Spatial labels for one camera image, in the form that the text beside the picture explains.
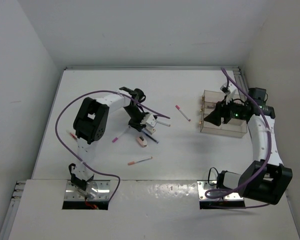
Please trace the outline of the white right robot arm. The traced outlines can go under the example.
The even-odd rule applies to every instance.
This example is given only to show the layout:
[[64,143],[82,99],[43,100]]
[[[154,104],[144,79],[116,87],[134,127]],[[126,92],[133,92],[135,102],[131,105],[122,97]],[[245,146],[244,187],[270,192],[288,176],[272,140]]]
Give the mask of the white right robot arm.
[[234,91],[223,86],[225,97],[218,101],[214,110],[204,121],[215,126],[231,120],[247,123],[252,143],[253,161],[242,174],[223,170],[217,175],[215,188],[205,192],[208,199],[223,199],[226,193],[237,193],[268,205],[276,205],[288,185],[293,172],[281,160],[274,133],[275,110],[267,105],[267,91],[250,88],[248,98],[243,101],[234,97]]

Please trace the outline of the orange capped white marker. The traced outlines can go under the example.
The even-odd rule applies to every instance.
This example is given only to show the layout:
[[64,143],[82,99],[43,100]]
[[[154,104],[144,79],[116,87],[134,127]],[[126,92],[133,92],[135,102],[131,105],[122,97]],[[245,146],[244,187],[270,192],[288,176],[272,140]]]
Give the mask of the orange capped white marker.
[[170,127],[170,126],[171,126],[171,124],[166,123],[166,122],[163,122],[163,121],[160,121],[160,120],[156,120],[156,122],[157,122],[158,124],[163,125],[163,126],[166,126],[166,127]]

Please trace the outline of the blue gel pen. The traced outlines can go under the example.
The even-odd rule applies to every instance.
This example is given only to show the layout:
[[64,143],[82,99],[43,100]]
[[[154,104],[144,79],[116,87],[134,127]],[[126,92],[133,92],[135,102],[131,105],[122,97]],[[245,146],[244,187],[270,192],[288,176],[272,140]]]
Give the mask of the blue gel pen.
[[150,134],[148,134],[146,131],[142,130],[141,131],[146,137],[148,137],[149,139],[151,139],[152,141],[154,141],[156,144],[159,143],[158,140],[156,140],[154,137],[152,137]]

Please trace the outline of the pink marker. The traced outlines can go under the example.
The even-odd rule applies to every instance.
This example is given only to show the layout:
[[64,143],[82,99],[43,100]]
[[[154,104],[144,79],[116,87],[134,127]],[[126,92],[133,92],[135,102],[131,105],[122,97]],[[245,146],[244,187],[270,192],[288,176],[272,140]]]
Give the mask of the pink marker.
[[190,122],[191,119],[183,112],[183,110],[180,108],[180,106],[175,105],[176,109],[185,117],[185,119]]

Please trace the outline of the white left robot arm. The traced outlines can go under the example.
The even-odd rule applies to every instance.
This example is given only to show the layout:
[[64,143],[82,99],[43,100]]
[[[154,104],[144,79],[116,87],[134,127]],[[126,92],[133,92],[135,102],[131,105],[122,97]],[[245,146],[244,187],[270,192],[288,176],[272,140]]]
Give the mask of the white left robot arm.
[[112,93],[97,99],[86,97],[83,100],[73,123],[80,163],[69,165],[72,184],[86,191],[89,182],[94,179],[94,172],[86,164],[95,159],[96,147],[105,133],[109,114],[123,108],[130,117],[129,127],[138,132],[146,127],[145,118],[150,113],[138,107],[138,103],[145,99],[146,95],[141,89],[121,87],[118,94]]

